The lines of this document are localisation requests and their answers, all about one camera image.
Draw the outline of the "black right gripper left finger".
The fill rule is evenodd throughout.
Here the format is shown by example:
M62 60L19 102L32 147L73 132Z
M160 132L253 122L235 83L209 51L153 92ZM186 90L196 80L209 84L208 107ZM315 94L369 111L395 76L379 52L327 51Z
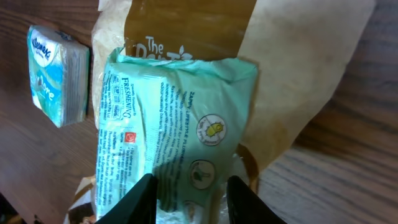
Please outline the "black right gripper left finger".
M96 224L155 224L157 179L145 174Z

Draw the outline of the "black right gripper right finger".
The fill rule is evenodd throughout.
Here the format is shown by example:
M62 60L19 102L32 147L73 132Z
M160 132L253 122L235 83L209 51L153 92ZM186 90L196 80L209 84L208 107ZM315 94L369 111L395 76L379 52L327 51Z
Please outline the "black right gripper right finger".
M286 224L238 176L227 181L230 224Z

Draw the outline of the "white labelled packet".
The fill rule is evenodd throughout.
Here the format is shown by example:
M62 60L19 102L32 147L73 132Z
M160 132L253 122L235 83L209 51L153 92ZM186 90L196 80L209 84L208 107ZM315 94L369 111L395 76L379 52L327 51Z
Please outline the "white labelled packet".
M94 197L95 176L82 178L63 224L94 224L96 222Z

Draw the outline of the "teal snack packet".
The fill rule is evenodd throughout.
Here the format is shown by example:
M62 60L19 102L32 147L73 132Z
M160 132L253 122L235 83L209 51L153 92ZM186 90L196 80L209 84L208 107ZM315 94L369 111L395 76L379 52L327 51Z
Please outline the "teal snack packet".
M99 109L97 218L152 174L162 222L207 223L213 194L233 166L257 74L238 58L156 60L114 49Z

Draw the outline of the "teal tissue pack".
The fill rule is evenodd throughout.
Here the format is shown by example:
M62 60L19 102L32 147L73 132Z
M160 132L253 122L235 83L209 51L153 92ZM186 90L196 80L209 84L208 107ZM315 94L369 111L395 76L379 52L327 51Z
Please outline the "teal tissue pack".
M27 34L32 101L56 127L85 119L90 50L70 35L44 26Z

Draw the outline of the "brown nut pouch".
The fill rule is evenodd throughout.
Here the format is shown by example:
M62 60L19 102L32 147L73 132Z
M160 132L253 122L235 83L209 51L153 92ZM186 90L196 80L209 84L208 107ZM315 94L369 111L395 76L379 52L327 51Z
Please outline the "brown nut pouch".
M250 188L333 95L374 0L100 1L91 32L92 102L99 111L113 49L167 60L239 57L258 64L238 147Z

